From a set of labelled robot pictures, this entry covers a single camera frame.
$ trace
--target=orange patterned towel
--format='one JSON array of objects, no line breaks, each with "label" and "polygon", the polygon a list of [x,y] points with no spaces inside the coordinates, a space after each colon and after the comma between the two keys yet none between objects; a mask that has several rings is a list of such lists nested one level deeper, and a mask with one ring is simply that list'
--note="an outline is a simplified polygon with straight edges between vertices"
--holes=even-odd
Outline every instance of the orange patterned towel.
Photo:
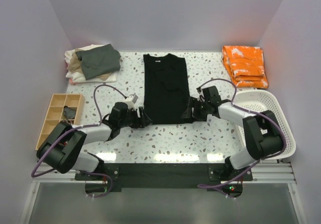
[{"label": "orange patterned towel", "polygon": [[223,64],[237,87],[268,87],[261,48],[224,46]]}]

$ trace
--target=wooden organizer box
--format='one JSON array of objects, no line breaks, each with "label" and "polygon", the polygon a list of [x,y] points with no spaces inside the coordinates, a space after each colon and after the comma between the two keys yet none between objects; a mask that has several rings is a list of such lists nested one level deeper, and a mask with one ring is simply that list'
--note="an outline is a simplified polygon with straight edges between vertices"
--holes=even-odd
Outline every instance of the wooden organizer box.
[{"label": "wooden organizer box", "polygon": [[82,94],[53,94],[47,110],[46,118],[41,128],[37,141],[36,150],[42,145],[54,127],[66,117],[63,114],[64,106],[76,110],[76,116],[70,120],[73,124],[79,125],[85,98]]}]

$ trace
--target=beige folded cloth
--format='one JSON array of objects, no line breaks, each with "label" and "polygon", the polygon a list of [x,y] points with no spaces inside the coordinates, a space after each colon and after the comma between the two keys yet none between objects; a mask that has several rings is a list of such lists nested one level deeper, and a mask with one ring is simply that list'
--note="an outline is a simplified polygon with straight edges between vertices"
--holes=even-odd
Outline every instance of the beige folded cloth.
[{"label": "beige folded cloth", "polygon": [[[81,69],[81,61],[78,60],[78,57],[76,55],[76,52],[83,51],[81,49],[76,48],[73,54],[71,55],[70,64],[67,66],[67,70],[71,72],[79,72],[81,74],[84,74]],[[103,75],[98,76],[101,80],[105,81],[111,73],[106,73]]]}]

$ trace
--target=table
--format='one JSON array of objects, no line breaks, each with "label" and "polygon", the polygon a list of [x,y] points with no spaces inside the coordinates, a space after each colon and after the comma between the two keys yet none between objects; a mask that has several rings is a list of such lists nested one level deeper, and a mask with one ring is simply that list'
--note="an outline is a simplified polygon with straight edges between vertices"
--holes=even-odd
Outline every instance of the table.
[{"label": "table", "polygon": [[[120,52],[121,69],[117,87],[124,94],[136,93],[136,106],[143,106],[144,65],[143,54],[165,56],[168,52]],[[230,79],[218,52],[170,52],[184,57],[187,64],[190,95],[197,97],[196,88],[211,78]],[[81,93],[85,97],[81,124],[99,122],[93,101],[93,90],[99,83],[69,85],[67,93]],[[231,98],[234,88],[229,83],[213,81],[222,99]],[[103,115],[110,113],[114,103],[122,96],[109,87],[97,91],[97,102]],[[207,122],[183,125],[148,126],[144,129],[121,129],[119,136],[108,142],[95,142],[83,146],[82,151],[97,155],[105,162],[114,163],[222,163],[224,158],[241,148],[235,125],[212,116]]]}]

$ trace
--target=gray floor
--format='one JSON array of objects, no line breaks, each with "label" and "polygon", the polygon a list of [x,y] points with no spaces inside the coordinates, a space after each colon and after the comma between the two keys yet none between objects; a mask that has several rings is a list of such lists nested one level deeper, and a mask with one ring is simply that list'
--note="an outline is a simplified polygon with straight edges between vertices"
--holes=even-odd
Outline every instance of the gray floor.
[{"label": "gray floor", "polygon": [[200,189],[123,189],[92,200],[84,184],[43,183],[30,223],[298,223],[286,184],[248,184],[236,201]]}]

